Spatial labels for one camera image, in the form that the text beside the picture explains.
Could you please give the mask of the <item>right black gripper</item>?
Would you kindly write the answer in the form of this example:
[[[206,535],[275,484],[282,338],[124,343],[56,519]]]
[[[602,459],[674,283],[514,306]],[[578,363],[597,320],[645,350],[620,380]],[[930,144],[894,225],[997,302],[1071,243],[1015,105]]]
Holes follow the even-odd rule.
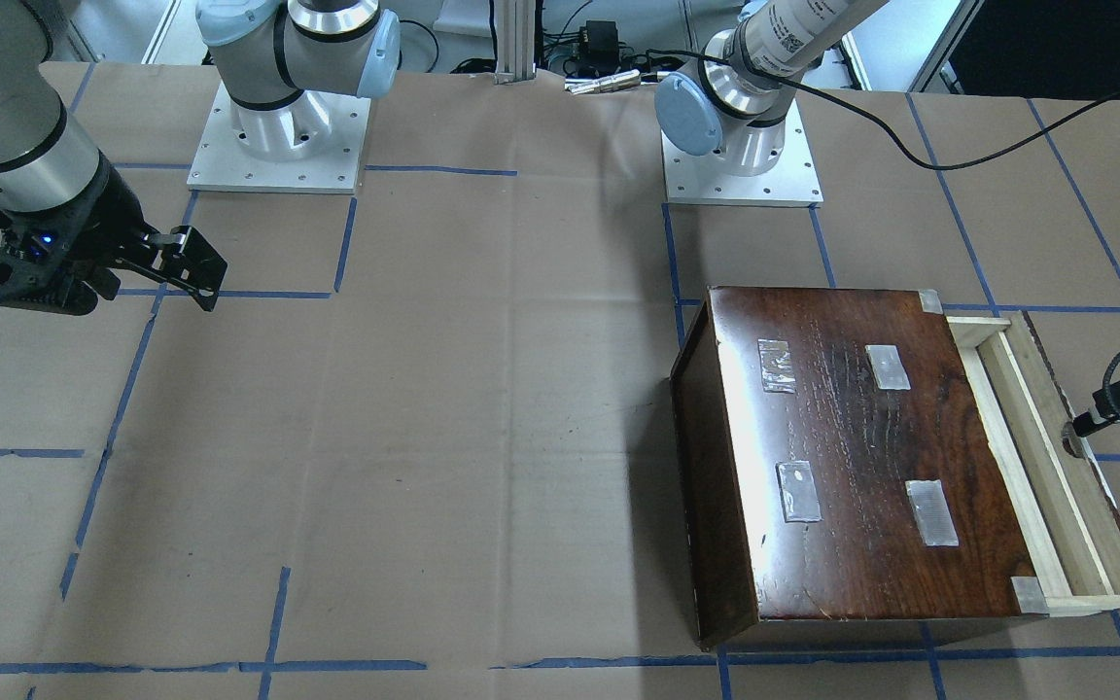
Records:
[[[119,292],[115,270],[172,284],[212,312],[227,262],[192,226],[159,233],[108,157],[71,202],[40,212],[4,207],[0,195],[0,306],[86,315]]]

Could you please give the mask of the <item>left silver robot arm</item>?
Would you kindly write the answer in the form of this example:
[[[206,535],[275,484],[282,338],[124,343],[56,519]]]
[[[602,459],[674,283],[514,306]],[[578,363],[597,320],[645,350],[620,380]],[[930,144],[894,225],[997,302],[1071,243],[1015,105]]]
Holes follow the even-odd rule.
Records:
[[[881,1],[754,1],[732,28],[661,80],[654,97],[668,141],[734,176],[778,164],[796,84]]]

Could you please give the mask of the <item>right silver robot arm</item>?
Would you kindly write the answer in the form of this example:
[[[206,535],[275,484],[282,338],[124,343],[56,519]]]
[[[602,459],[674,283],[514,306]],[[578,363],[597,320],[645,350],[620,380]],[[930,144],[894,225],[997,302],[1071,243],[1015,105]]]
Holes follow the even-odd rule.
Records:
[[[58,1],[0,1],[0,307],[86,315],[127,270],[209,311],[227,262],[195,227],[148,225],[40,74],[66,20]],[[258,157],[328,134],[317,93],[383,97],[399,71],[400,20],[377,1],[200,1],[195,21]]]

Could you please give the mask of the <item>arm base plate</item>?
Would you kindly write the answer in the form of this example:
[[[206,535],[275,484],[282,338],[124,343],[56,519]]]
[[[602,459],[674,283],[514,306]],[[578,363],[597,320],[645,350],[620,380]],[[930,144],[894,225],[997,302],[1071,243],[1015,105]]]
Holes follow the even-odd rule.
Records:
[[[796,103],[782,122],[755,127],[716,112],[665,120],[663,164],[668,202],[694,205],[813,207],[823,203]]]
[[[187,185],[196,192],[355,194],[372,99],[307,91],[274,111],[215,93]]]

